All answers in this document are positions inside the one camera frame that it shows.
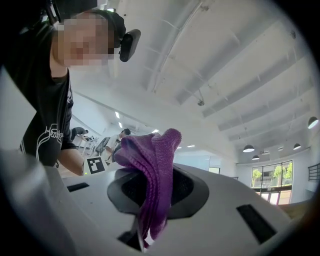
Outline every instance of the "black slot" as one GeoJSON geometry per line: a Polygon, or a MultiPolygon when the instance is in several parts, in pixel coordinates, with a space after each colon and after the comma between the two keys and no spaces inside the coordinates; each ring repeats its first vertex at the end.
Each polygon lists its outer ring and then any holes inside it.
{"type": "Polygon", "coordinates": [[[276,231],[250,204],[236,208],[245,223],[249,226],[255,238],[260,244],[264,243],[276,234],[276,231]]]}
{"type": "Polygon", "coordinates": [[[79,183],[71,186],[67,186],[66,188],[69,190],[69,192],[77,191],[77,190],[82,190],[86,187],[89,187],[87,183],[79,183]]]}

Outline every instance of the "black t-shirt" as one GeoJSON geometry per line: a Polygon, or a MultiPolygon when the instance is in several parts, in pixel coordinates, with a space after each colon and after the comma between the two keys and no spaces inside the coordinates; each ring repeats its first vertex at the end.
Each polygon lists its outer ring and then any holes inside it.
{"type": "Polygon", "coordinates": [[[70,138],[73,106],[69,71],[52,78],[50,51],[54,28],[42,23],[22,33],[4,66],[25,98],[36,110],[21,142],[21,151],[45,166],[54,166],[59,153],[75,149],[70,138]]]}
{"type": "Polygon", "coordinates": [[[75,128],[73,128],[72,130],[74,130],[75,133],[78,134],[78,135],[81,135],[81,134],[85,134],[85,133],[86,133],[86,130],[83,129],[82,127],[75,127],[75,128]]]}

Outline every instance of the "black and white square marker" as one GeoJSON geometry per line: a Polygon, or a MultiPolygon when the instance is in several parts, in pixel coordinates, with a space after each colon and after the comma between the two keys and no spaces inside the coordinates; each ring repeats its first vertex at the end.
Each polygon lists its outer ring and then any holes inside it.
{"type": "Polygon", "coordinates": [[[101,157],[89,158],[87,159],[87,163],[91,174],[96,174],[106,170],[101,157]]]}

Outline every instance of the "recessed light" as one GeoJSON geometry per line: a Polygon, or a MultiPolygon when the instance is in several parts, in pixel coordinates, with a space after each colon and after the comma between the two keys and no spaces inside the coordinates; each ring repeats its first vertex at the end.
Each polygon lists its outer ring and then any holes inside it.
{"type": "Polygon", "coordinates": [[[255,148],[252,145],[246,145],[243,149],[243,152],[252,152],[255,151],[255,148]]]}
{"type": "Polygon", "coordinates": [[[301,145],[299,143],[294,144],[293,150],[298,150],[301,148],[301,145]]]}
{"type": "Polygon", "coordinates": [[[319,120],[315,116],[310,117],[309,122],[308,122],[308,129],[312,129],[313,127],[315,127],[318,122],[319,122],[319,120]]]}

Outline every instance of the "white ceiling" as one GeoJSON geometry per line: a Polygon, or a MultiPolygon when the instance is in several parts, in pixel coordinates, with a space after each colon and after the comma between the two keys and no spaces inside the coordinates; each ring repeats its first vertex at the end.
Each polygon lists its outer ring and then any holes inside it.
{"type": "Polygon", "coordinates": [[[302,148],[308,147],[315,133],[307,129],[308,119],[320,117],[318,74],[299,31],[262,3],[122,0],[116,8],[127,31],[141,30],[134,56],[127,63],[113,61],[94,74],[75,73],[73,84],[82,84],[79,92],[105,105],[111,100],[101,98],[102,87],[114,95],[137,92],[141,99],[131,107],[119,101],[124,114],[159,130],[167,122],[163,128],[180,128],[187,144],[218,155],[231,157],[229,145],[236,151],[248,143],[263,149],[297,135],[306,138],[302,148]],[[89,92],[84,83],[99,90],[89,92]],[[152,100],[142,102],[146,97],[152,100]],[[198,106],[200,99],[204,106],[198,106]],[[169,107],[155,109],[160,102],[172,108],[171,113],[169,107]],[[188,119],[185,128],[172,119],[181,112],[185,115],[175,118],[188,119]],[[201,135],[195,139],[191,135],[197,129],[201,135]]]}

